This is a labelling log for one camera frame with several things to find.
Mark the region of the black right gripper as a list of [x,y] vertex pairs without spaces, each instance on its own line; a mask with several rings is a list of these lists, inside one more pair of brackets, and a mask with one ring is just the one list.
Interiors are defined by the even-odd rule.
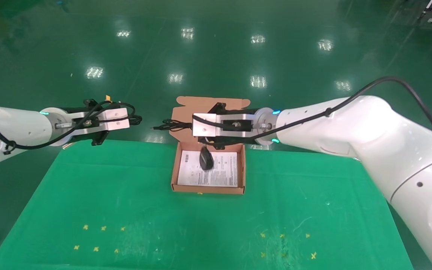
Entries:
[[[239,110],[228,110],[226,109],[226,103],[218,102],[209,111],[209,114],[238,114]],[[215,150],[224,150],[225,146],[232,146],[238,144],[244,145],[257,145],[255,139],[250,137],[225,137],[224,144],[221,137],[205,137],[199,136],[198,142],[203,144],[205,147],[211,146]]]

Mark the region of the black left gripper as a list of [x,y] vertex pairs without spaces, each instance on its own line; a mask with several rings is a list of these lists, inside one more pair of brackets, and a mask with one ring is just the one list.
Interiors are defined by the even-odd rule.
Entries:
[[[72,113],[80,113],[85,111],[100,111],[103,109],[103,105],[106,104],[106,101],[102,102],[96,102],[94,99],[86,99],[84,100],[84,107],[77,107],[77,108],[64,108],[64,111],[67,114]],[[106,140],[108,136],[108,131],[100,131],[97,133],[94,133],[94,136],[91,141],[92,146],[100,146],[103,144],[103,142]]]

